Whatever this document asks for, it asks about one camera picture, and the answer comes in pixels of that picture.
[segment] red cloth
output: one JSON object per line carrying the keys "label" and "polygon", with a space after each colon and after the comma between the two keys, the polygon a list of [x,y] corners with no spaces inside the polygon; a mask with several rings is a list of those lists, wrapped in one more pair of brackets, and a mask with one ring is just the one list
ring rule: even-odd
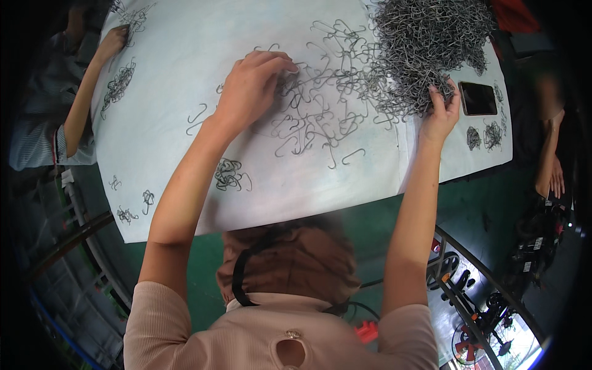
{"label": "red cloth", "polygon": [[491,0],[500,29],[508,32],[540,32],[539,23],[521,0]]}

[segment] smartphone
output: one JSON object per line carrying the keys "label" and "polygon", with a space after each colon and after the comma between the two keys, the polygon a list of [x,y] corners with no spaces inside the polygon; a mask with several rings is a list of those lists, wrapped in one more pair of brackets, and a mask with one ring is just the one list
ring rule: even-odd
{"label": "smartphone", "polygon": [[462,109],[465,115],[496,115],[496,96],[493,87],[480,83],[459,82]]}

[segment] white table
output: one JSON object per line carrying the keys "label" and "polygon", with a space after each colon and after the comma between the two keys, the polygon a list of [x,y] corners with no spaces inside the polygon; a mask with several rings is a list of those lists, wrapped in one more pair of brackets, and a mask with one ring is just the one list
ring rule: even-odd
{"label": "white table", "polygon": [[[324,51],[309,43],[324,45],[326,33],[311,29],[315,20],[328,25],[343,20],[352,30],[368,25],[366,11],[358,0],[176,0],[157,4],[154,0],[136,0],[125,1],[125,8],[119,14],[109,14],[101,38],[129,19],[136,21],[135,32],[130,47],[101,72],[91,110],[105,193],[126,243],[147,239],[158,200],[200,127],[193,126],[214,112],[220,84],[235,60],[256,46],[275,50],[279,44],[295,62],[306,62],[310,67],[301,65],[298,78],[304,79],[306,71],[340,68],[340,59],[330,50],[327,64],[327,58],[322,59]],[[369,31],[360,35],[373,40]],[[484,51],[489,64],[482,76],[463,67],[450,72],[451,77],[456,82],[497,82],[506,96],[491,44],[486,44]],[[133,74],[131,69],[123,69],[126,66],[133,68]],[[116,94],[109,82],[121,79],[122,73],[128,75],[124,79],[128,84],[123,94]],[[314,84],[309,81],[305,85],[309,93],[305,98],[310,101],[302,102],[299,111],[289,108],[292,95],[278,99],[275,112],[231,144],[224,158],[240,162],[240,169],[233,172],[233,168],[227,168],[230,170],[222,173],[221,182],[213,179],[196,235],[320,214],[404,191],[421,119],[409,118],[387,130],[389,122],[373,123],[384,121],[384,115],[367,108],[355,94],[342,96],[339,101],[336,86]],[[114,99],[106,104],[110,88]],[[322,98],[313,99],[318,94]],[[443,148],[440,181],[511,160],[507,98],[498,103],[498,111],[502,109],[507,118],[506,133],[501,146],[491,150],[484,149],[483,144],[480,149],[469,150],[466,131],[473,126],[483,137],[485,124],[492,120],[501,124],[501,116],[466,117],[461,112]],[[306,126],[315,125],[310,117],[316,114],[323,127],[342,140],[329,140],[332,145],[325,146],[324,137],[309,134],[308,138],[314,139],[307,140],[308,128],[297,131],[301,126],[294,127],[296,118],[306,113]],[[358,119],[357,130],[347,134],[345,128],[347,135],[341,138],[339,121],[351,122],[345,118],[362,113],[367,117]],[[288,114],[295,117],[294,121],[286,119]]]}

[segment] pink knit top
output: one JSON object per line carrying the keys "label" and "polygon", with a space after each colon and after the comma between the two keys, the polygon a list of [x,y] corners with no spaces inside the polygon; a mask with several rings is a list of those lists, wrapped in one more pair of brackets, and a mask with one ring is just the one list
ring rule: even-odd
{"label": "pink knit top", "polygon": [[[185,301],[157,282],[134,289],[124,336],[126,370],[136,369],[437,369],[430,310],[400,307],[378,325],[379,352],[366,349],[348,323],[320,311],[330,304],[315,298],[249,293],[260,304],[235,301],[203,332],[191,334]],[[276,353],[282,340],[299,341],[301,366],[283,366]]]}

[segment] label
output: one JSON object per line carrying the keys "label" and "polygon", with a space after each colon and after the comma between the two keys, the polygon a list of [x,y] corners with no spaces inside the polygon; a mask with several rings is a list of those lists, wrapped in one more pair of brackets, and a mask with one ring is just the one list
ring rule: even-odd
{"label": "label", "polygon": [[539,250],[540,246],[543,245],[543,237],[536,238],[534,250]]}

